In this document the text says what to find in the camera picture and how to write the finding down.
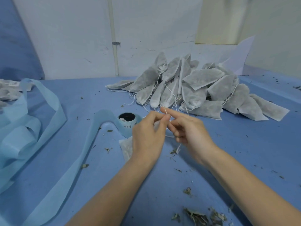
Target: white label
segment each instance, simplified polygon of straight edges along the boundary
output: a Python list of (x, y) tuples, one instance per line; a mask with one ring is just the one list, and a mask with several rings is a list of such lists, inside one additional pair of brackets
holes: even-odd
[(16, 81), (9, 81), (8, 86), (19, 86), (20, 82), (16, 82)]

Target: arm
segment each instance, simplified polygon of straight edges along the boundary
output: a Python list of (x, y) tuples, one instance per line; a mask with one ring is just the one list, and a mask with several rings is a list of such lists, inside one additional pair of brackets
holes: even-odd
[(185, 144), (195, 160), (210, 170), (253, 225), (300, 224), (301, 212), (217, 147), (201, 120), (166, 111), (175, 118), (168, 128), (176, 141)]
[[(158, 160), (170, 116), (150, 112), (133, 128), (133, 154), (109, 181), (66, 226), (120, 225), (142, 182)], [(155, 132), (153, 124), (160, 120)]]

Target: blue tabletop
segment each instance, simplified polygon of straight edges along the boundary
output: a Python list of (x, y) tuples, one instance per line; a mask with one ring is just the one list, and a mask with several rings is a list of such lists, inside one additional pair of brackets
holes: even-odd
[[(136, 103), (125, 105), (132, 102), (128, 93), (110, 92), (104, 87), (120, 79), (126, 78), (42, 81), (58, 96), (68, 120), (17, 174), (13, 186), (0, 195), (0, 212), (9, 223), (21, 225), (77, 159), (95, 112), (108, 109), (116, 116), (123, 112), (142, 117), (147, 115), (144, 108)], [(280, 122), (272, 119), (252, 121), (225, 110), (221, 114), (222, 121), (199, 118), (221, 149), (301, 210), (301, 106), (296, 100), (266, 90), (249, 76), (240, 77), (240, 82), (248, 85), (251, 93), (290, 112)], [(28, 93), (28, 102), (29, 114), (39, 118), (42, 129), (45, 129), (54, 111), (43, 101), (37, 88)], [(64, 225), (119, 171), (125, 163), (118, 144), (121, 139), (124, 137), (113, 124), (103, 124), (92, 145), (95, 147), (89, 151), (85, 161), (89, 167), (81, 170), (61, 210), (46, 225)], [(174, 156), (174, 160), (170, 159), (169, 152), (177, 146), (174, 139), (166, 138), (161, 157), (139, 189), (122, 225), (193, 225), (183, 213), (183, 207), (209, 214), (211, 206), (227, 216), (226, 225), (231, 222), (235, 226), (250, 225), (238, 207), (228, 212), (233, 203), (231, 198), (185, 149)], [(192, 196), (183, 193), (187, 187), (191, 188)], [(171, 220), (175, 213), (180, 214), (180, 223)]]

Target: hand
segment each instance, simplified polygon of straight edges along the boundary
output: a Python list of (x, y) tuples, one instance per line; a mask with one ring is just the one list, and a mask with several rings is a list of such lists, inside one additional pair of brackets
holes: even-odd
[[(158, 160), (165, 140), (165, 131), (170, 115), (151, 111), (139, 124), (133, 127), (133, 155), (131, 158), (152, 165)], [(153, 124), (160, 121), (155, 132)]]
[(179, 113), (175, 110), (161, 107), (162, 113), (167, 112), (175, 119), (168, 129), (174, 134), (178, 143), (184, 144), (194, 159), (206, 165), (208, 155), (218, 149), (200, 119)]

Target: tape roll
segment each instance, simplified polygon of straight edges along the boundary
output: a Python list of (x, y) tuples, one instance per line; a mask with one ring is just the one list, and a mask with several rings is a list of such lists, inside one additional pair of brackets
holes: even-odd
[(122, 113), (118, 116), (118, 119), (125, 128), (132, 129), (137, 124), (137, 117), (133, 113)]

